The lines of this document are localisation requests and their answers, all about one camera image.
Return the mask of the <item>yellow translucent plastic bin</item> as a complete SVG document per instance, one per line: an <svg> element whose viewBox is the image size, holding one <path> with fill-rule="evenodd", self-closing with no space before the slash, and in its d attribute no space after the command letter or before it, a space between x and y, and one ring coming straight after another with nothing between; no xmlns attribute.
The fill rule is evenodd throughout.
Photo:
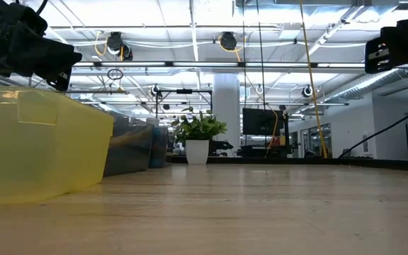
<svg viewBox="0 0 408 255"><path fill-rule="evenodd" d="M36 202L101 181L113 117L62 94L0 86L0 203Z"/></svg>

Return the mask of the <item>white building column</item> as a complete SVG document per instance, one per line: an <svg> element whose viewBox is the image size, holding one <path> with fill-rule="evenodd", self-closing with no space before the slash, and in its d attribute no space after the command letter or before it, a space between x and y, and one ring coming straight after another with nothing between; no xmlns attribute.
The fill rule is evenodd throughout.
<svg viewBox="0 0 408 255"><path fill-rule="evenodd" d="M237 74L215 74L213 78L213 113L217 120L226 124L227 131L216 137L217 141L233 146L224 152L235 157L240 146L240 83Z"/></svg>

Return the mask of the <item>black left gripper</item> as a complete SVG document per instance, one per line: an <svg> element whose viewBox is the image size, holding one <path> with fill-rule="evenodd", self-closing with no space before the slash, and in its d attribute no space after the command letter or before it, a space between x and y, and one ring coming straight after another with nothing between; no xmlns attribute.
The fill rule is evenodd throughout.
<svg viewBox="0 0 408 255"><path fill-rule="evenodd" d="M0 0L0 75L36 75L58 91L69 88L72 67L82 54L72 45L45 37L47 21L41 17L48 0L37 10L15 0Z"/></svg>

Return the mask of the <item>black background rig frame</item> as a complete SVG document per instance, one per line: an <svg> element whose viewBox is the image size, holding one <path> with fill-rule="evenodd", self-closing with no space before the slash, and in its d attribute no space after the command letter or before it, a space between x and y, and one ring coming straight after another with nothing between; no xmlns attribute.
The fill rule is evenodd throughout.
<svg viewBox="0 0 408 255"><path fill-rule="evenodd" d="M210 90L201 90L201 89L160 89L158 86L153 86L151 89L151 94L155 96L155 120L160 123L159 120L159 103L161 99L165 99L170 93L175 94L193 94L197 93L200 95L210 106L210 110L213 111L213 93ZM210 99L204 97L203 93L208 93L210 95Z"/></svg>

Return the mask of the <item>black computer monitor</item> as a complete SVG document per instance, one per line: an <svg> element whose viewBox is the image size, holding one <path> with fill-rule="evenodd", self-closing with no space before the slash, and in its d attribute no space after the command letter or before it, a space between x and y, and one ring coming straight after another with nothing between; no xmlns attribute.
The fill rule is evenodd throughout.
<svg viewBox="0 0 408 255"><path fill-rule="evenodd" d="M279 135L284 128L283 112L244 108L242 110L242 131L244 135Z"/></svg>

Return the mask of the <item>green plant in white pot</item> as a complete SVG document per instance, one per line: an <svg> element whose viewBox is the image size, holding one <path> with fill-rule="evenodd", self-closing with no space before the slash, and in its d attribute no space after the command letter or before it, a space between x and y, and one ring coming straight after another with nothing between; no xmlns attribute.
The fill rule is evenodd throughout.
<svg viewBox="0 0 408 255"><path fill-rule="evenodd" d="M193 111L193 107L183 109L184 114L171 122L175 142L185 147L188 164L207 164L210 142L226 133L227 123L219 121L211 110Z"/></svg>

